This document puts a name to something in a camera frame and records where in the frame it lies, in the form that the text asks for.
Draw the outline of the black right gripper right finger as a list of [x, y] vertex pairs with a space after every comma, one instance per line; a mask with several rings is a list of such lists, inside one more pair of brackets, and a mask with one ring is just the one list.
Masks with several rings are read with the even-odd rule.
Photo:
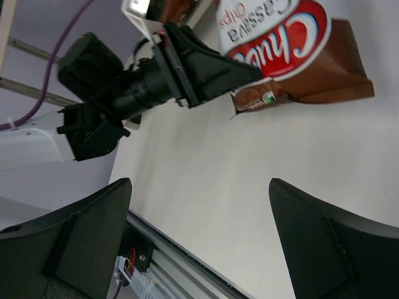
[[269, 200], [296, 298], [398, 298], [398, 228], [277, 178]]

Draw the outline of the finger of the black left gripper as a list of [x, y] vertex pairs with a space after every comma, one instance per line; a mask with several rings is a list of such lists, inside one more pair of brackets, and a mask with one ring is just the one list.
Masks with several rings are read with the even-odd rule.
[[225, 93], [262, 79], [253, 65], [224, 57], [205, 45], [188, 26], [165, 24], [165, 54], [178, 91], [173, 98], [194, 108]]

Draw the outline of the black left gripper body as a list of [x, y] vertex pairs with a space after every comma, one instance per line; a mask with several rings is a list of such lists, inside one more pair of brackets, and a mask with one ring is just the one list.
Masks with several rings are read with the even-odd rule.
[[105, 156], [130, 134], [123, 121], [174, 98], [190, 101], [189, 72], [183, 67], [181, 42], [188, 26], [166, 24], [155, 34], [152, 58], [125, 69], [115, 54], [93, 33], [84, 34], [61, 58], [57, 78], [81, 99], [62, 109], [64, 135], [76, 161]]

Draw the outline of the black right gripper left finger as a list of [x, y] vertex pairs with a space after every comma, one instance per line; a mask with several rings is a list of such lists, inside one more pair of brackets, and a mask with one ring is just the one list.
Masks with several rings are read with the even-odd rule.
[[1, 298], [106, 298], [132, 184], [94, 194], [1, 231]]

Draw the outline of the brown Chuba barbecue chips bag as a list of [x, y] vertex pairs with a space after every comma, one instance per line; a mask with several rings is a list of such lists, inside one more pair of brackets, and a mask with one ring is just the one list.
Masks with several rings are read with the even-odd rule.
[[151, 0], [146, 18], [160, 23], [180, 22], [197, 5], [195, 0]]

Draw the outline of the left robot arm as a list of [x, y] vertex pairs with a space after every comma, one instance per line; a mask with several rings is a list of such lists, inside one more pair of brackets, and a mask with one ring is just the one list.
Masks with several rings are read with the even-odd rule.
[[171, 99], [194, 108], [262, 77], [259, 68], [209, 48], [188, 26], [168, 23], [152, 39], [153, 57], [124, 67], [95, 34], [79, 38], [57, 78], [80, 102], [2, 130], [1, 169], [105, 156], [130, 135], [125, 121]]

